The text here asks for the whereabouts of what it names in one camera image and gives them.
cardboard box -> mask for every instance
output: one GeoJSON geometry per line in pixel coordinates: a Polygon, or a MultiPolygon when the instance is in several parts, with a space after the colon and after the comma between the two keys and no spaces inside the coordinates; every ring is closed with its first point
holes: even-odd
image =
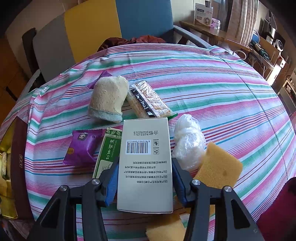
{"type": "Polygon", "coordinates": [[[202,4],[195,4],[194,24],[203,24],[211,26],[213,17],[213,7],[206,7],[202,4]]]}
{"type": "Polygon", "coordinates": [[[108,127],[96,160],[93,178],[99,178],[102,171],[112,166],[115,157],[119,157],[122,130],[108,127]]]}
{"type": "Polygon", "coordinates": [[[167,118],[124,120],[117,209],[134,213],[173,211],[172,162],[167,118]]]}
{"type": "Polygon", "coordinates": [[[8,219],[33,219],[25,180],[27,129],[16,117],[0,142],[0,153],[7,153],[6,178],[0,177],[0,209],[8,219]]]}

sponge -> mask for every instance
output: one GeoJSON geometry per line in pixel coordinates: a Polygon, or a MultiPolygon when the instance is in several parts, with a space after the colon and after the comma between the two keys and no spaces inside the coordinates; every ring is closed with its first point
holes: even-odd
{"type": "MultiPolygon", "coordinates": [[[[220,189],[223,186],[234,187],[242,172],[242,163],[212,142],[207,145],[201,163],[203,164],[194,179],[200,180],[209,187],[220,189]]],[[[214,213],[215,206],[211,205],[210,216],[214,213]]],[[[185,228],[177,217],[177,213],[167,214],[165,218],[159,217],[158,222],[148,224],[146,232],[148,239],[150,241],[182,241],[185,228]]]]}
{"type": "MultiPolygon", "coordinates": [[[[242,163],[212,142],[207,145],[202,161],[203,165],[194,179],[200,180],[208,187],[233,188],[242,172],[242,163]]],[[[210,216],[214,213],[215,206],[211,205],[210,216]]]]}
{"type": "Polygon", "coordinates": [[[149,241],[179,241],[184,239],[185,232],[180,216],[176,213],[156,215],[146,227],[149,241]]]}

dark red cloth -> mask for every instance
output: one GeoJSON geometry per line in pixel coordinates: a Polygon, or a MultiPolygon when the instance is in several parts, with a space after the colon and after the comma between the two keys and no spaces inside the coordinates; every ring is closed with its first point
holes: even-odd
{"type": "Polygon", "coordinates": [[[151,35],[144,35],[141,36],[139,38],[132,38],[131,40],[127,40],[127,39],[122,39],[122,38],[108,38],[106,39],[102,45],[100,46],[100,48],[98,49],[97,52],[110,48],[110,47],[114,47],[114,46],[119,46],[119,45],[125,45],[125,44],[138,44],[138,43],[166,43],[166,41],[164,41],[161,38],[157,38],[151,35]]]}
{"type": "Polygon", "coordinates": [[[296,177],[286,182],[257,225],[265,241],[296,240],[296,177]]]}

beige sock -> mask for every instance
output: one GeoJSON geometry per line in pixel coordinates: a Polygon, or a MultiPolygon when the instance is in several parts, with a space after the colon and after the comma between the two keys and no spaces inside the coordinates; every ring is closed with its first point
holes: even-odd
{"type": "Polygon", "coordinates": [[[98,80],[91,95],[89,115],[112,122],[122,121],[121,107],[128,93],[128,81],[122,76],[98,80]]]}

curtain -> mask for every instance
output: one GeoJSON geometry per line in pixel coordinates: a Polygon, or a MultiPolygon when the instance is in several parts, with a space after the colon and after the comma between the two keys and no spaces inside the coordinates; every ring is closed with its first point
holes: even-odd
{"type": "Polygon", "coordinates": [[[244,46],[251,42],[258,15],[258,0],[234,0],[226,38],[244,46]]]}

